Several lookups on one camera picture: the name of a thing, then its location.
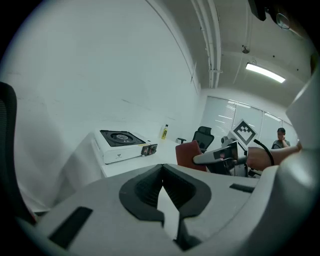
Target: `gray shirt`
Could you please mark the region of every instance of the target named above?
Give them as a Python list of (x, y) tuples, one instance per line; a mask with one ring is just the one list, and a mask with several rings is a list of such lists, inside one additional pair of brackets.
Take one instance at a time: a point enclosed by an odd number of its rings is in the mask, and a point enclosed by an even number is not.
[[(284, 141), (288, 146), (291, 146), (289, 141), (287, 141), (286, 139)], [(274, 143), (272, 144), (272, 147), (271, 147), (271, 149), (273, 149), (273, 150), (278, 150), (278, 149), (282, 149), (282, 148), (284, 148), (284, 145), (283, 145), (282, 141), (280, 141), (278, 139), (274, 141)]]

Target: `black rubber pad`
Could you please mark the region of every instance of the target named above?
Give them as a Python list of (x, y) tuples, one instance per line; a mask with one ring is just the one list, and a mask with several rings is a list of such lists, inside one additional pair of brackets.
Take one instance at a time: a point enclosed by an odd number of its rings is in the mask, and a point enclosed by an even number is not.
[(69, 217), (49, 236), (49, 239), (58, 246), (66, 249), (77, 236), (82, 226), (93, 212), (86, 207), (78, 207)]
[(229, 188), (234, 190), (240, 190), (247, 193), (252, 193), (255, 190), (255, 188), (252, 186), (245, 186), (245, 185), (240, 185), (235, 183), (233, 183)]

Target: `person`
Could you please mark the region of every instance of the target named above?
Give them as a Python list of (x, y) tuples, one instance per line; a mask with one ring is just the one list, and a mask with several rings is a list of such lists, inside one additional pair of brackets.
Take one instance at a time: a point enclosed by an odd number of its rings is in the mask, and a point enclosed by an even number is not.
[(285, 128), (280, 127), (277, 131), (277, 136), (278, 139), (273, 142), (271, 149), (278, 150), (291, 146), (290, 141), (286, 140)]

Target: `yellow bottle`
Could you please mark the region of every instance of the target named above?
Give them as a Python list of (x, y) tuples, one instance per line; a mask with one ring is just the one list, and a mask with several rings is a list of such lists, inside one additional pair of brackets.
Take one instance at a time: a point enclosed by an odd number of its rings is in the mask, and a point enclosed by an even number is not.
[(163, 129), (163, 133), (162, 133), (161, 139), (163, 139), (163, 140), (166, 139), (167, 131), (168, 131), (168, 125), (166, 124), (165, 128)]

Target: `black cable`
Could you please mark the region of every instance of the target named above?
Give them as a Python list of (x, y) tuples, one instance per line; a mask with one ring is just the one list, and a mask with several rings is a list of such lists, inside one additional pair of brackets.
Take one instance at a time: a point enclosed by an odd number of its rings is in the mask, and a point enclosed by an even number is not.
[(261, 147), (263, 147), (263, 149), (266, 151), (266, 153), (268, 154), (268, 156), (269, 156), (269, 158), (271, 160), (271, 165), (274, 166), (275, 165), (275, 161), (274, 161), (274, 158), (273, 158), (272, 154), (270, 153), (269, 149), (257, 139), (254, 139), (253, 142), (255, 142), (258, 145), (260, 145)]

